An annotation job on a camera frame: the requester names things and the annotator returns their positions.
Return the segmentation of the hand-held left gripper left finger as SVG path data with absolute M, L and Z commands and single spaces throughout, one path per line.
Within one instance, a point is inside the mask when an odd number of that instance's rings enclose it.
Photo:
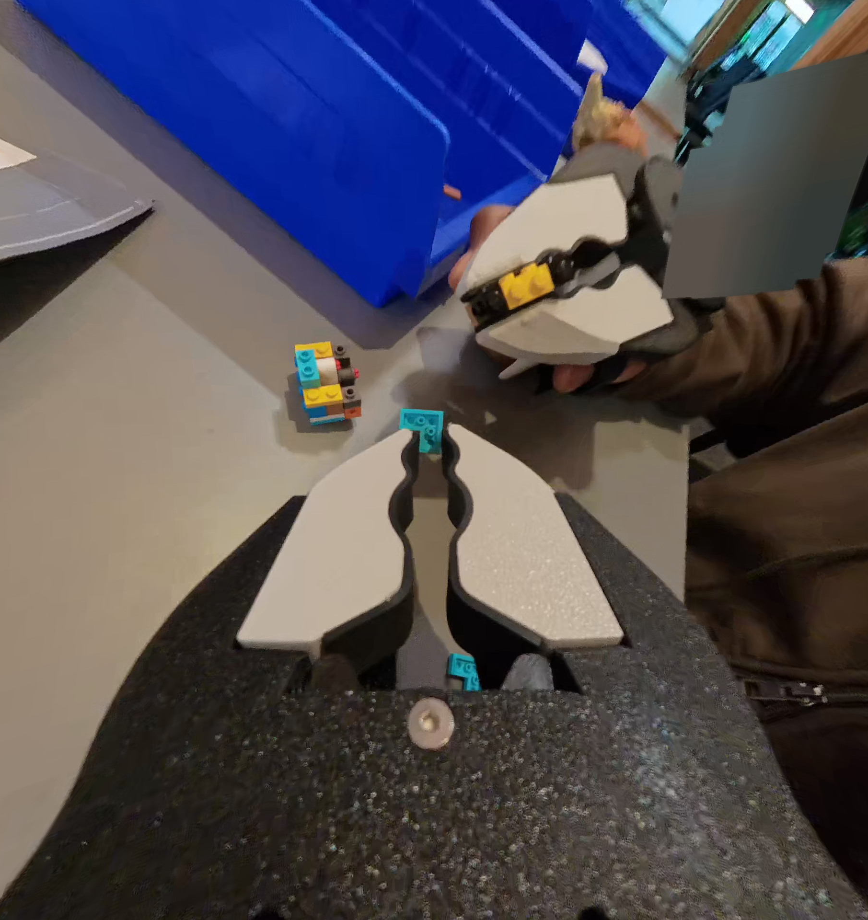
M 369 669 L 411 632 L 415 434 L 399 430 L 306 496 L 236 636 L 245 649 L 329 654 Z

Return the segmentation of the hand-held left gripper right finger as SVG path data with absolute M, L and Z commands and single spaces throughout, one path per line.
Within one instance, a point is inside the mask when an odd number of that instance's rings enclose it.
M 554 489 L 460 424 L 444 431 L 448 623 L 478 669 L 620 645 L 624 630 Z

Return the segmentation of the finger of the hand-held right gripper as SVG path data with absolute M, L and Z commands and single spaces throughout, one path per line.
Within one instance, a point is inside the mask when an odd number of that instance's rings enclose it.
M 470 263 L 463 294 L 529 262 L 552 258 L 573 262 L 575 250 L 583 243 L 588 244 L 589 257 L 593 253 L 601 259 L 613 256 L 629 236 L 627 210 L 612 175 L 544 183 L 488 237 Z M 587 283 L 593 266 L 576 270 L 572 282 L 543 300 L 570 296 L 583 286 L 600 288 Z
M 606 288 L 583 286 L 548 298 L 476 333 L 483 348 L 525 363 L 594 363 L 673 320 L 661 288 L 640 266 L 619 270 Z

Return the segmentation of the yellow and black brick assembly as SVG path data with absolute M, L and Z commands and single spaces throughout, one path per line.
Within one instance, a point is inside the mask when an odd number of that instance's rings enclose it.
M 572 282 L 576 273 L 567 258 L 529 262 L 475 286 L 462 295 L 462 302 L 468 305 L 474 325 L 483 328 L 547 298 Z

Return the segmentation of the person's right forearm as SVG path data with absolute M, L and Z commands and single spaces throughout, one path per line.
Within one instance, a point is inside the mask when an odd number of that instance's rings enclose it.
M 716 428 L 795 428 L 868 405 L 868 257 L 786 292 L 727 300 L 692 347 L 616 396 Z

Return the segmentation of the person's right hand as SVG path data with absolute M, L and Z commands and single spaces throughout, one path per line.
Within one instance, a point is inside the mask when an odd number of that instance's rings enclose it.
M 461 281 L 467 274 L 469 264 L 475 258 L 486 239 L 497 226 L 507 219 L 514 210 L 509 205 L 488 205 L 475 214 L 471 227 L 469 246 L 451 269 L 448 282 L 453 293 L 459 289 Z M 617 376 L 614 385 L 624 385 L 643 374 L 648 364 L 640 359 L 632 359 Z M 560 394 L 572 394 L 592 379 L 597 368 L 593 365 L 559 365 L 553 371 L 553 388 Z

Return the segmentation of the tan and brown brick dinosaur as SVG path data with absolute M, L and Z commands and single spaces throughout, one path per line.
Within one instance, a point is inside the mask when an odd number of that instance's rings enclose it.
M 607 98 L 601 74 L 592 73 L 571 130 L 571 149 L 576 154 L 601 143 L 618 144 L 643 156 L 648 153 L 647 134 L 632 109 Z

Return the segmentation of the blue storage bin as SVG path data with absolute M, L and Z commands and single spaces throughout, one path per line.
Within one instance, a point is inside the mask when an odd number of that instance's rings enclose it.
M 464 201 L 552 172 L 580 91 L 495 4 L 315 5 L 445 127 L 444 178 Z
M 532 176 L 448 199 L 445 127 L 315 3 L 21 6 L 382 306 L 425 290 L 463 246 L 467 214 Z
M 607 66 L 605 95 L 628 109 L 646 96 L 667 57 L 619 1 L 497 1 L 496 6 L 581 86 L 590 69 L 578 56 L 588 42 Z

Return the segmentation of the multicoloured brick model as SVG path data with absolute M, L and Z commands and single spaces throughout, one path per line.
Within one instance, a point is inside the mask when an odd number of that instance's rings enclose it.
M 313 428 L 362 417 L 359 369 L 350 351 L 332 341 L 300 343 L 294 347 L 301 406 Z

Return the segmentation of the person in brown jacket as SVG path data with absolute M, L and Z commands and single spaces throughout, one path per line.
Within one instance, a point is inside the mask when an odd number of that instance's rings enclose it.
M 868 901 L 868 402 L 691 488 L 686 604 Z

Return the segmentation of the brick instruction booklet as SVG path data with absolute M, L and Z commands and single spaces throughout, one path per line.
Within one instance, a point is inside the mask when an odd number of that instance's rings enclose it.
M 114 178 L 0 138 L 0 263 L 100 236 L 152 209 Z

